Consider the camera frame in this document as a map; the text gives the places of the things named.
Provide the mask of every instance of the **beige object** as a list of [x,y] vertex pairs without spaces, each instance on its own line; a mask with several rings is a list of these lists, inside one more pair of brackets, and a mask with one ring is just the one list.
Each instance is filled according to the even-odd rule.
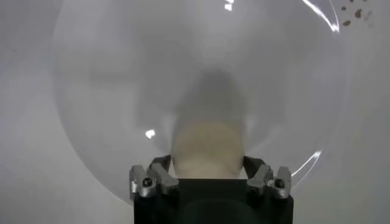
[[241,135],[221,122],[200,122],[184,128],[172,149],[180,178],[236,178],[242,168]]

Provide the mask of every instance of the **silver bracket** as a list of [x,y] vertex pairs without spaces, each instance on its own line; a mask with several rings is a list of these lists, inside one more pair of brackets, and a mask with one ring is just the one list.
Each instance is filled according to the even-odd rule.
[[288,198],[291,192],[291,172],[287,167],[279,168],[271,188],[275,198]]
[[161,192],[168,194],[170,190],[179,186],[179,181],[176,178],[170,176],[170,174],[159,163],[154,163],[147,173],[157,180],[157,183],[161,185]]
[[144,168],[140,165],[133,166],[129,173],[130,199],[134,199],[135,194],[140,197],[151,197],[156,192],[156,181],[148,176]]
[[291,192],[291,172],[287,167],[280,167],[274,177],[272,169],[263,164],[253,178],[247,180],[247,185],[257,190],[258,195],[264,195],[267,188],[271,188],[274,198],[288,198]]
[[272,169],[263,164],[257,170],[256,174],[253,178],[247,180],[247,185],[249,187],[255,188],[259,195],[263,195],[266,187],[268,186],[268,182],[272,180],[274,177]]

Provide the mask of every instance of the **transparent sphere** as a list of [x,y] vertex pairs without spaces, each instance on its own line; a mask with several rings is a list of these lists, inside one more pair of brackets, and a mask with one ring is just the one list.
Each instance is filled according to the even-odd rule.
[[233,127],[295,188],[327,152],[348,81],[330,1],[114,0],[67,21],[53,45],[58,112],[119,198],[132,165],[197,122]]

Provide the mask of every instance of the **screw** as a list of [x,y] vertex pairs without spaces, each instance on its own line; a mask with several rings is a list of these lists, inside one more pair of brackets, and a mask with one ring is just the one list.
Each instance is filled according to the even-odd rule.
[[277,188],[285,188],[285,182],[282,179],[276,179],[274,181],[275,187]]
[[143,181],[142,181],[142,185],[144,187],[150,187],[151,185],[153,184],[153,180],[149,177],[145,178]]

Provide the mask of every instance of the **brown speck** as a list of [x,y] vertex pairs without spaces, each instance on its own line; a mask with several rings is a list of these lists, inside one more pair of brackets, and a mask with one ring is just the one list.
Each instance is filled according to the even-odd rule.
[[345,22],[342,23],[343,26],[349,26],[351,24],[350,20],[346,20]]
[[361,18],[361,9],[358,9],[358,10],[355,12],[355,17],[356,17],[356,18]]

